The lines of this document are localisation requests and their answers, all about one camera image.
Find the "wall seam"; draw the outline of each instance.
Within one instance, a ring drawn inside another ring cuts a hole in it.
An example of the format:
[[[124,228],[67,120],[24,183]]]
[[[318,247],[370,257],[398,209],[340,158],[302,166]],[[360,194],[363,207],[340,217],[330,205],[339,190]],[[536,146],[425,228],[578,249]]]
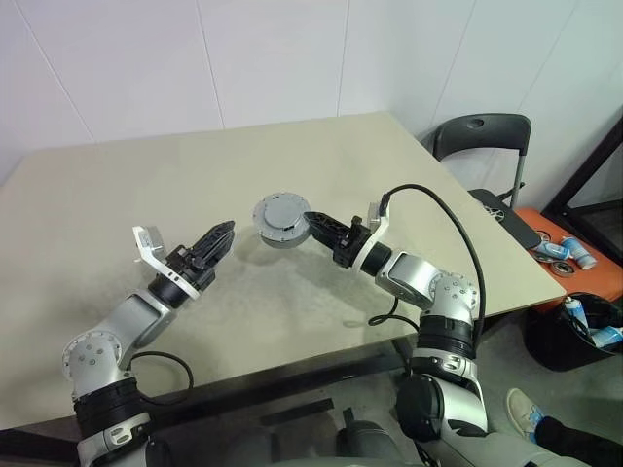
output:
[[[80,120],[80,123],[83,125],[83,127],[84,127],[85,131],[87,132],[87,134],[89,135],[89,138],[91,139],[91,141],[93,143],[97,142],[97,140],[95,139],[95,136],[93,135],[91,129],[87,125],[87,121],[85,120],[83,115],[78,110],[78,107],[76,106],[76,103],[74,102],[74,100],[71,98],[71,94],[69,93],[69,91],[67,90],[65,85],[63,84],[63,82],[60,79],[60,76],[58,75],[58,73],[56,73],[56,70],[55,70],[54,66],[52,65],[52,62],[48,58],[48,55],[46,54],[46,51],[41,46],[41,43],[39,42],[39,39],[37,38],[37,35],[35,34],[35,31],[33,30],[32,26],[30,25],[30,22],[26,18],[26,15],[23,13],[23,10],[21,9],[21,6],[19,5],[18,0],[13,0],[13,4],[15,5],[16,10],[18,10],[18,13],[21,16],[21,19],[23,20],[23,22],[24,22],[24,24],[26,26],[26,29],[28,29],[28,33],[30,34],[30,37],[34,41],[35,46],[37,46],[37,49],[39,50],[39,54],[41,54],[41,57],[44,59],[44,61],[48,65],[48,68],[50,69],[50,72],[52,73],[52,76],[54,77],[56,83],[58,84],[58,86],[62,90],[63,94],[67,98],[67,101],[69,102],[69,105],[71,106],[73,111],[78,116],[78,120]]]
[[[441,100],[444,97],[444,94],[446,93],[446,87],[448,86],[448,83],[450,82],[450,77],[452,76],[452,72],[455,69],[455,64],[457,63],[457,58],[458,58],[458,54],[460,53],[460,49],[463,45],[463,40],[465,39],[465,35],[467,34],[467,29],[469,28],[469,23],[471,22],[471,18],[474,15],[474,10],[476,10],[476,3],[477,0],[474,0],[474,3],[471,6],[471,10],[469,11],[469,16],[467,17],[467,21],[465,22],[465,27],[463,28],[463,31],[460,34],[460,39],[458,41],[458,46],[457,46],[457,51],[455,52],[455,56],[452,59],[452,65],[450,65],[450,69],[448,70],[448,74],[446,75],[446,80],[444,81],[444,86],[441,89],[441,92],[439,93],[439,98],[437,99],[437,105],[435,106],[435,111],[432,113],[432,118],[430,119],[430,123],[428,124],[428,127],[432,126],[432,123],[435,121],[435,118],[437,117],[437,112],[439,111],[439,106],[441,105]]]
[[[214,69],[212,67],[212,60],[210,59],[210,52],[207,47],[207,36],[205,35],[205,26],[203,25],[202,7],[199,5],[199,0],[195,0],[195,6],[197,7],[197,16],[199,17],[199,26],[202,31],[203,37],[203,49],[205,50],[205,59],[207,60],[207,69],[210,72],[210,79],[212,80],[212,87],[214,89],[214,99],[216,100],[216,106],[218,107],[218,115],[221,119],[221,128],[225,128],[225,119],[223,118],[223,108],[221,107],[221,100],[218,96],[218,90],[216,88],[216,78],[214,77]]]
[[[575,0],[575,4],[573,5],[573,8],[571,8],[571,11],[568,13],[567,19],[565,20],[563,27],[561,27],[561,30],[558,32],[558,35],[556,36],[556,39],[554,39],[554,42],[552,43],[552,47],[550,47],[549,52],[547,53],[547,55],[545,56],[545,59],[543,60],[543,63],[541,63],[541,66],[539,66],[538,70],[536,71],[536,75],[534,75],[534,79],[532,80],[530,86],[528,87],[526,94],[524,94],[524,97],[522,97],[522,100],[519,102],[519,105],[517,106],[517,112],[520,111],[520,109],[526,102],[526,99],[532,92],[534,85],[538,81],[538,78],[541,76],[541,72],[543,71],[543,69],[545,68],[545,65],[547,64],[552,54],[554,53],[556,46],[558,46],[558,43],[560,42],[561,37],[563,36],[563,32],[565,32],[565,29],[567,29],[567,26],[570,23],[571,18],[573,17],[573,14],[575,13],[575,10],[577,10],[577,6],[579,5],[579,3],[580,3],[580,0]]]
[[[347,57],[347,39],[348,39],[348,20],[350,19],[350,0],[347,0],[347,12],[344,20],[344,43],[342,47],[342,63],[340,65],[340,76],[338,77],[338,101],[336,102],[335,115],[340,116],[340,107],[342,105],[342,82],[344,81],[344,63]]]

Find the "black pants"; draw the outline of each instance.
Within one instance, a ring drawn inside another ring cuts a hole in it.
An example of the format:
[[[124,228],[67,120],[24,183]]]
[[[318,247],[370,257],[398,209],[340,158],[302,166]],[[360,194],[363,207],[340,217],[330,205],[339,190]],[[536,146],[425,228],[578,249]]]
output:
[[[600,436],[566,428],[551,416],[536,425],[536,443],[552,452],[574,457],[592,467],[621,467],[623,446]]]

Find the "black chair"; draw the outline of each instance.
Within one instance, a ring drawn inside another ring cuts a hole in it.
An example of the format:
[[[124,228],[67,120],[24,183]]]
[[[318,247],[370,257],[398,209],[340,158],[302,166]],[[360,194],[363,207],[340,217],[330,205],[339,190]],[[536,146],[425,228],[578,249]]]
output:
[[[522,172],[530,141],[531,122],[527,117],[517,114],[475,114],[448,120],[437,127],[433,140],[433,157],[441,161],[452,153],[473,148],[517,149],[519,159],[515,172],[513,188],[494,195],[488,190],[471,190],[469,193],[483,203],[485,209],[524,248],[534,248],[541,241],[540,236],[517,214],[513,207],[517,202],[519,190],[525,185]],[[510,207],[504,200],[510,197]]]

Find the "black cable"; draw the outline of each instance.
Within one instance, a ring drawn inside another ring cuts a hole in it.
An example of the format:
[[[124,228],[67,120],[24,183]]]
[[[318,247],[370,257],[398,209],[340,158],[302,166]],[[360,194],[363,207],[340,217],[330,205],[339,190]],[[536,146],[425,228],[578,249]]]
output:
[[[413,326],[416,332],[418,332],[420,330],[420,326],[418,326],[414,321],[412,321],[411,319],[405,316],[400,316],[399,314],[393,314],[396,312],[396,309],[398,308],[398,302],[399,300],[397,298],[394,298],[393,306],[391,307],[391,310],[387,314],[378,314],[377,316],[371,317],[368,320],[368,326],[379,326],[380,324],[385,323],[388,319],[396,319],[398,321],[402,321],[403,323],[407,323]]]
[[[132,369],[132,361],[136,360],[137,358],[140,357],[163,357],[163,358],[168,358],[169,360],[173,360],[174,362],[179,363],[182,368],[184,368],[184,370],[186,370],[186,375],[188,375],[188,387],[184,390],[184,393],[181,394],[179,397],[176,397],[175,399],[172,399],[170,401],[159,401],[153,397],[149,397],[146,396],[145,394],[143,394],[142,392],[139,391],[140,393],[140,398],[145,401],[148,402],[150,404],[154,404],[155,406],[172,406],[174,404],[179,404],[180,402],[184,402],[186,399],[189,398],[189,396],[191,395],[191,391],[193,390],[193,387],[195,386],[195,377],[193,376],[193,371],[191,370],[191,367],[188,365],[188,363],[186,363],[184,360],[182,360],[180,357],[178,357],[177,355],[173,355],[172,353],[167,353],[167,352],[159,352],[157,350],[150,350],[147,352],[138,352],[135,353],[132,358],[129,360],[129,365],[128,365],[128,370],[131,371]]]
[[[446,204],[444,200],[438,197],[432,190],[430,190],[429,188],[423,185],[407,183],[405,185],[400,185],[399,187],[392,188],[387,193],[383,194],[383,196],[381,197],[381,205],[379,206],[379,214],[381,216],[385,215],[385,212],[387,211],[387,206],[389,205],[389,199],[391,198],[391,196],[402,190],[418,190],[420,192],[426,193],[437,204],[439,204],[439,207],[441,207],[444,210],[444,212],[448,215],[450,220],[453,222],[453,224],[457,228],[458,233],[462,237],[463,242],[465,243],[465,246],[467,247],[467,251],[469,251],[469,256],[471,257],[471,261],[473,262],[474,268],[476,269],[476,277],[478,278],[478,289],[480,293],[480,306],[478,308],[478,323],[476,324],[476,329],[474,330],[474,334],[473,334],[473,345],[474,345],[474,350],[476,350],[476,348],[478,347],[478,343],[480,342],[480,338],[483,334],[483,327],[485,326],[485,305],[486,305],[487,296],[486,296],[486,290],[485,290],[485,276],[480,266],[480,261],[478,260],[478,255],[476,254],[474,245],[472,245],[471,240],[469,239],[469,236],[467,235],[467,232],[465,231],[465,228],[460,223],[460,220],[457,218],[455,213],[452,212],[448,204]]]

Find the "orange box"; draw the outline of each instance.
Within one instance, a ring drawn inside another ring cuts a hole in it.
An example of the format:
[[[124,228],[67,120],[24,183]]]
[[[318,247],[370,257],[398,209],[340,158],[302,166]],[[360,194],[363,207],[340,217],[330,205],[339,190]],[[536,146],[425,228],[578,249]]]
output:
[[[573,236],[549,219],[545,219],[536,209],[523,207],[516,212],[526,224],[536,231],[544,231],[550,234],[551,241],[554,243],[560,244],[563,241],[563,236]],[[575,274],[571,277],[560,277],[550,270],[549,264],[541,263],[541,266],[567,290],[568,295],[586,292],[603,297],[610,302],[621,297],[623,295],[623,269],[592,246],[582,240],[579,241],[597,259],[597,264],[594,267],[584,270],[574,260],[568,260],[573,265]],[[557,299],[547,304],[537,305],[534,308],[539,312],[546,312],[562,301],[563,299]]]

